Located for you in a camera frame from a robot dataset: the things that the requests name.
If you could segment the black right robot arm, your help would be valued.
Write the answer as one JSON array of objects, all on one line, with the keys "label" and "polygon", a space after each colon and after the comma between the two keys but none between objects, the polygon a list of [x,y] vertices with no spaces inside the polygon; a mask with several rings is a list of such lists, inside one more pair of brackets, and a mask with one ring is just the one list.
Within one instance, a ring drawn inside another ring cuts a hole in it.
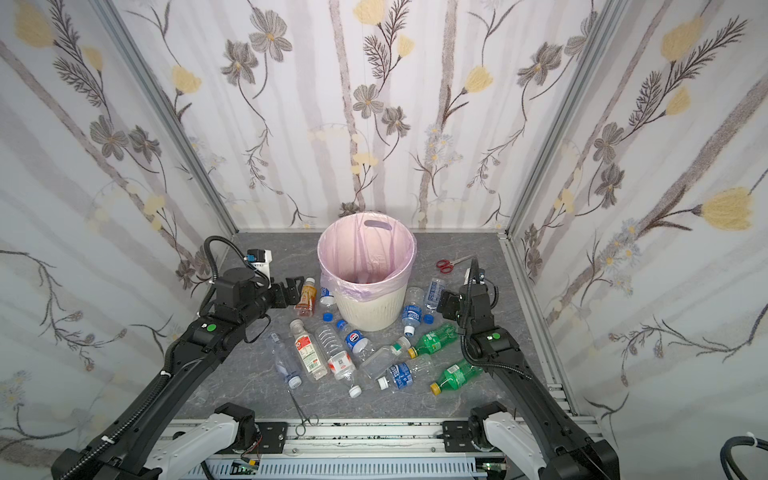
[{"label": "black right robot arm", "polygon": [[498,289],[489,289],[473,257],[457,292],[442,294],[438,312],[457,323],[463,359],[508,393],[513,410],[483,407],[470,417],[475,444],[496,448],[529,479],[618,479],[619,457],[594,440],[530,372],[518,342],[495,323]]}]

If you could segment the orange tea bottle white cap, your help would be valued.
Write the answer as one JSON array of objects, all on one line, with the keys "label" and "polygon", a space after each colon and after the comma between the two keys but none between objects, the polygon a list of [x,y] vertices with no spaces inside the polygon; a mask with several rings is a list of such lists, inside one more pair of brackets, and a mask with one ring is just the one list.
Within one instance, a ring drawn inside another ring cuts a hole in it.
[{"label": "orange tea bottle white cap", "polygon": [[312,277],[307,277],[302,284],[299,302],[294,307],[300,317],[311,317],[314,315],[316,297],[316,280]]}]

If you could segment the clear bottle blue label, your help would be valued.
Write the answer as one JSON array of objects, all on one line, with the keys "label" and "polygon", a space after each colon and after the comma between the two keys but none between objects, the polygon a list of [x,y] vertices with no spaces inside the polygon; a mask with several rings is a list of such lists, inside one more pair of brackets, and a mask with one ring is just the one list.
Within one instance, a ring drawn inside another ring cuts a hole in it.
[{"label": "clear bottle blue label", "polygon": [[446,288],[446,282],[441,278],[432,278],[425,291],[424,305],[427,310],[436,311],[441,295]]}]

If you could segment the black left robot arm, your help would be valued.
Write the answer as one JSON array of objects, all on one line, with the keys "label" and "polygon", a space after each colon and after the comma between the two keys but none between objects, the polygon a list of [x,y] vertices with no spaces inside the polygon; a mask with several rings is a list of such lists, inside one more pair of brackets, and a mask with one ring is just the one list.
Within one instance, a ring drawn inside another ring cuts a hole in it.
[{"label": "black left robot arm", "polygon": [[166,350],[163,366],[104,432],[80,451],[67,449],[53,463],[55,479],[159,479],[165,466],[149,465],[160,435],[196,390],[242,342],[256,320],[299,302],[303,276],[275,280],[257,267],[263,250],[242,252],[225,237],[204,240],[210,288],[196,318]]}]

